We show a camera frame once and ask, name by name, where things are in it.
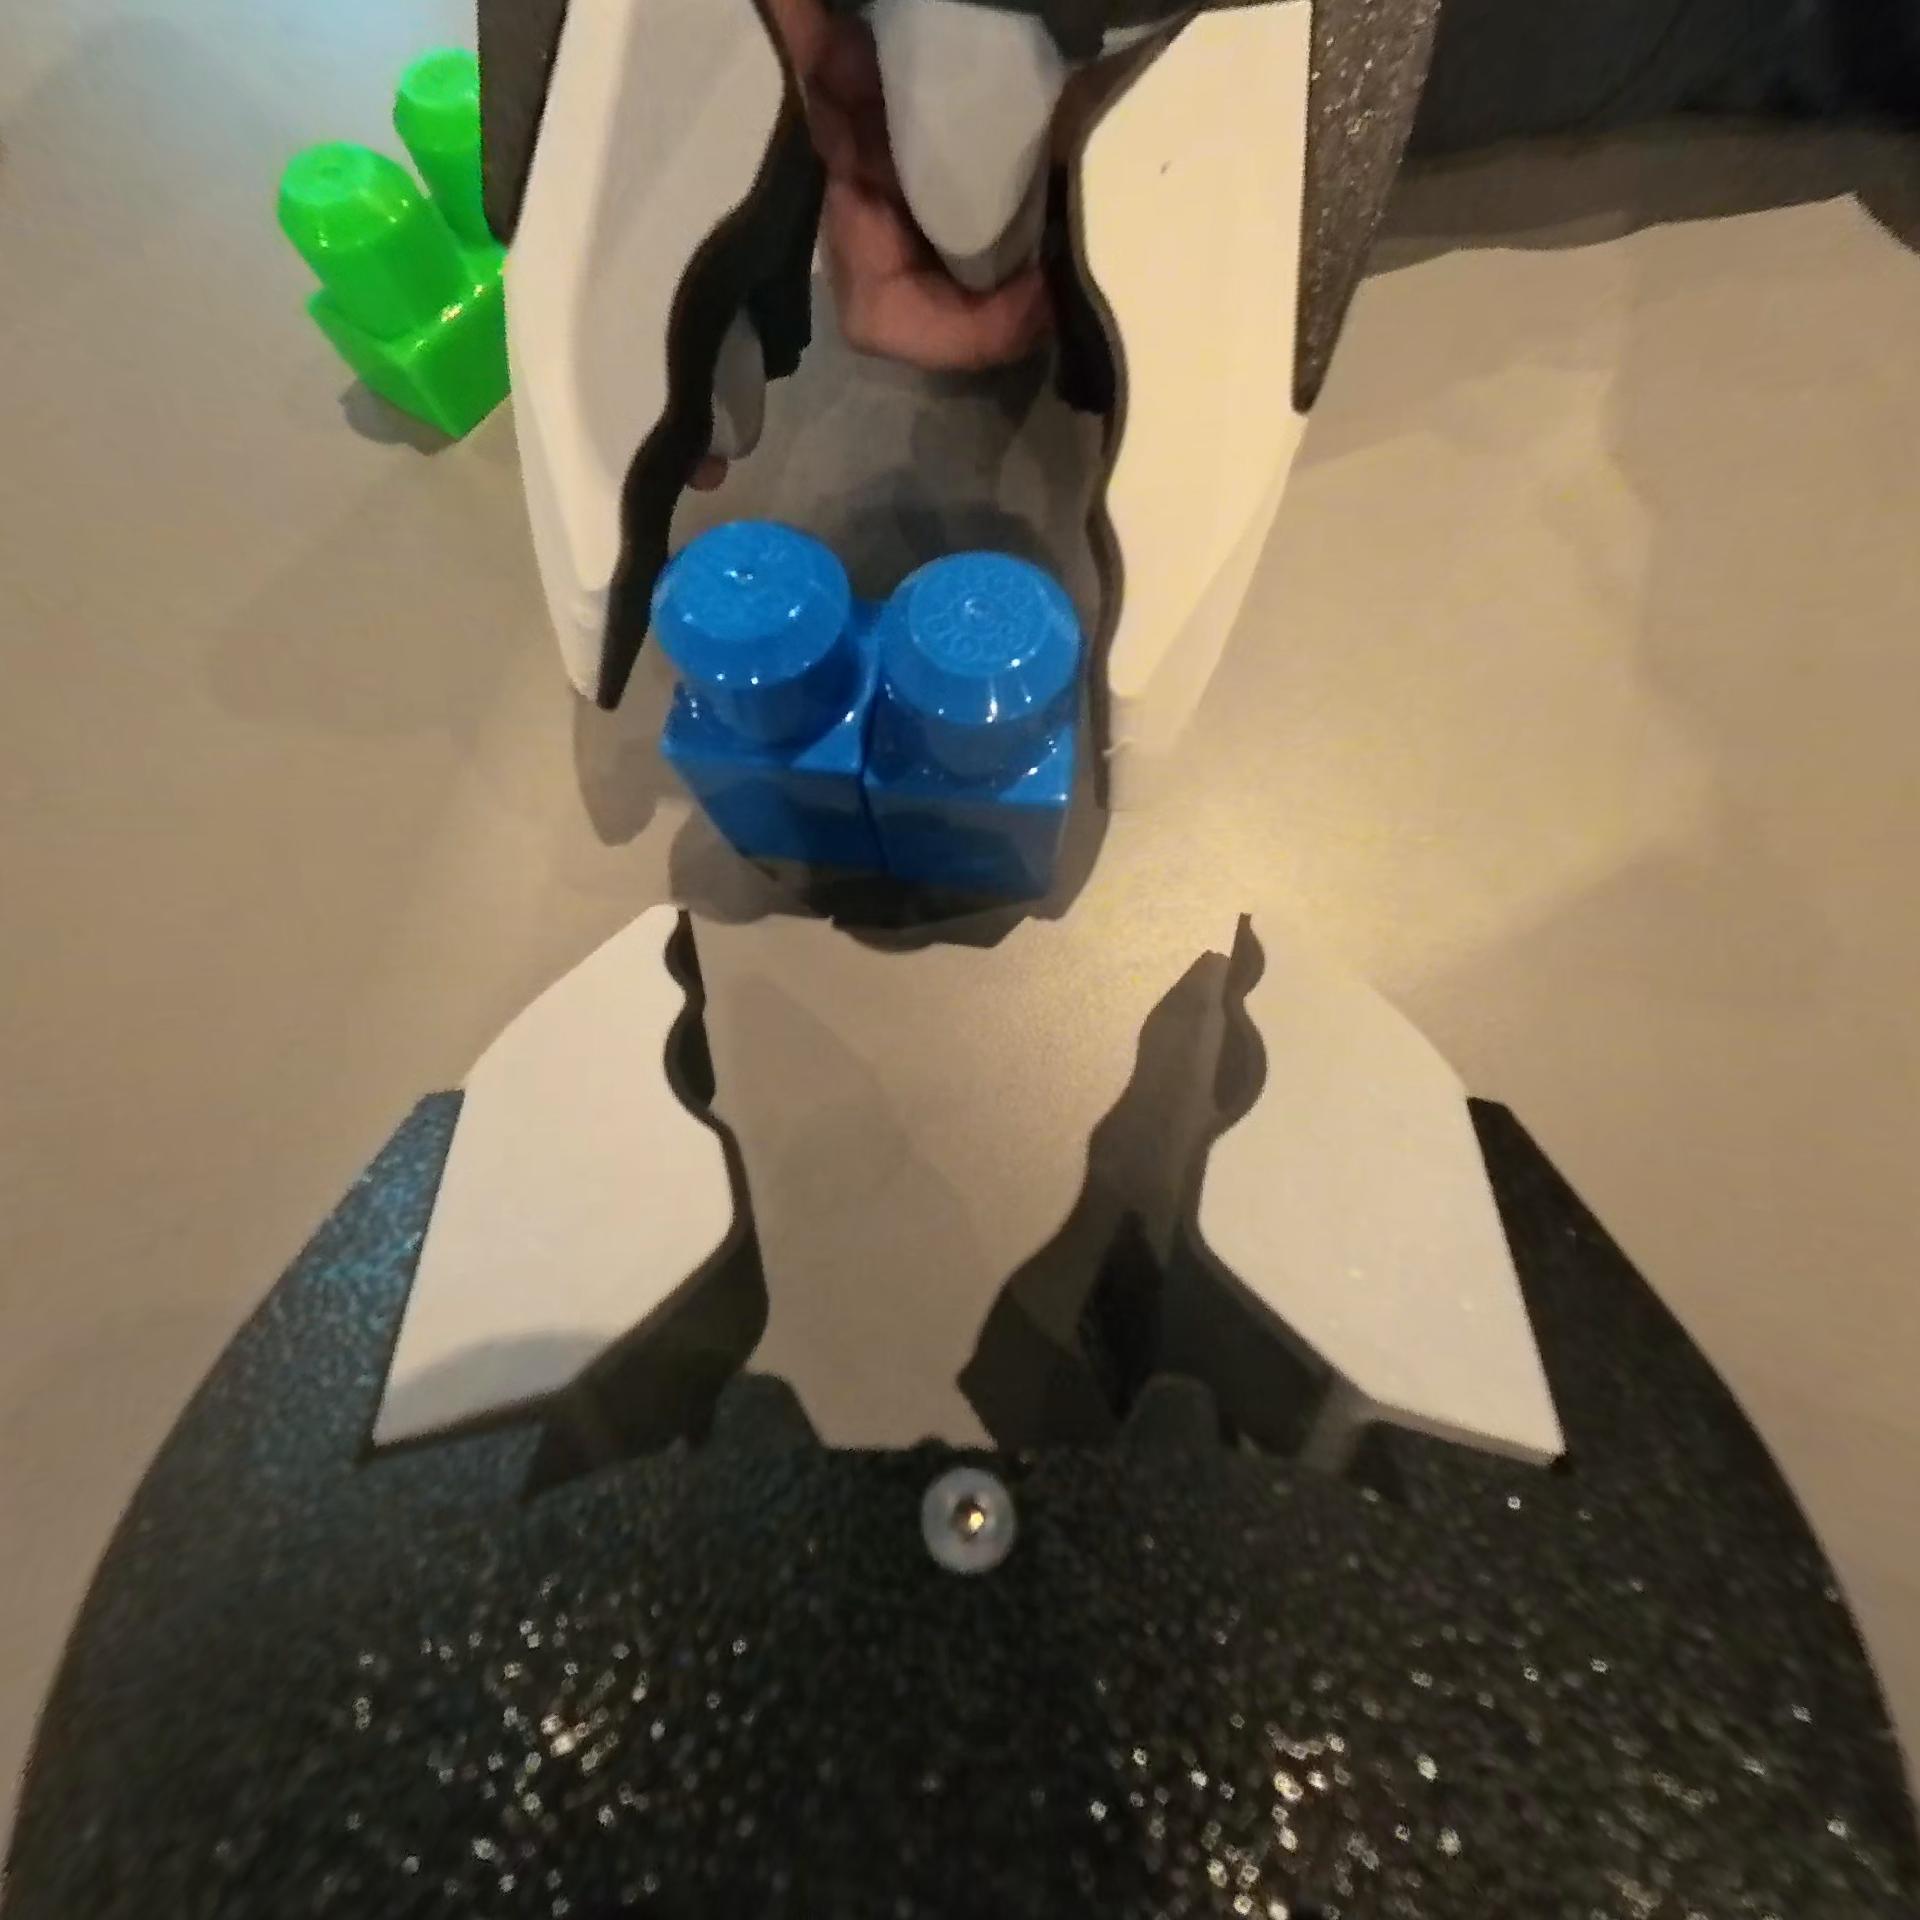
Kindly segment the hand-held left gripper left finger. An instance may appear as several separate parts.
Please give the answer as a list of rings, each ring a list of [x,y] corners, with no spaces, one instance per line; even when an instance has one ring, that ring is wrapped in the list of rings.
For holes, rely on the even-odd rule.
[[[468,1069],[373,1456],[532,1427],[536,1495],[709,1442],[770,1317],[715,1099],[693,916],[654,905]]]

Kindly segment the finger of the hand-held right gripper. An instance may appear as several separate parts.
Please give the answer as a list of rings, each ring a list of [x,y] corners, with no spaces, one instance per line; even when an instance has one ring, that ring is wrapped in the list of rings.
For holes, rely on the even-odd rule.
[[[1237,631],[1305,435],[1293,396],[1308,3],[1193,11],[1076,157],[1074,262],[1116,359],[1101,550],[1103,803],[1153,803]]]
[[[811,330],[822,171],[753,2],[500,8],[510,405],[574,692],[621,708],[717,397],[755,443]]]

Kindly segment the blue one-stud mega block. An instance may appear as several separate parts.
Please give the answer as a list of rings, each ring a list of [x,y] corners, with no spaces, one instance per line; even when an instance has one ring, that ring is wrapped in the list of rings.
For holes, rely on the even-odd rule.
[[[665,568],[653,636],[675,694],[661,752],[740,855],[883,870],[866,795],[874,617],[833,548],[784,522],[715,525]]]

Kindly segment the person's right hand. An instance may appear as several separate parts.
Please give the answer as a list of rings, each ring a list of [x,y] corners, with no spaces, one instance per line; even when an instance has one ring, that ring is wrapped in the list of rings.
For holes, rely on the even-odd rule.
[[[922,371],[990,371],[1045,346],[1038,265],[972,292],[945,265],[900,185],[868,27],[817,2],[770,2],[825,169],[818,254],[846,343]]]

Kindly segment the dark cloth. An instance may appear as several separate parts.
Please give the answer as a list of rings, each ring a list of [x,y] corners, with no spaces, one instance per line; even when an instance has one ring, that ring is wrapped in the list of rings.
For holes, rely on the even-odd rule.
[[[1915,131],[1915,2],[1447,2],[1421,160],[1703,114]]]

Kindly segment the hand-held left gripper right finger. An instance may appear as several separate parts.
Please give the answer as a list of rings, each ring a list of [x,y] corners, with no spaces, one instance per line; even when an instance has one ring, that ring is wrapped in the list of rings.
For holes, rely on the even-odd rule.
[[[1531,1467],[1568,1450],[1463,1077],[1268,916],[1148,1011],[960,1390],[1034,1450],[1116,1438],[1174,1377],[1231,1439],[1332,1473],[1377,1427]]]

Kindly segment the green two-stud mega block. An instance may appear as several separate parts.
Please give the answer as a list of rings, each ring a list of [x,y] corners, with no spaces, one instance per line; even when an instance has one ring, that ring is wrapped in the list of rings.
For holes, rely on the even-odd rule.
[[[411,164],[357,142],[308,146],[281,174],[276,218],[318,281],[306,311],[359,382],[463,440],[510,393],[476,54],[413,60],[392,118]]]

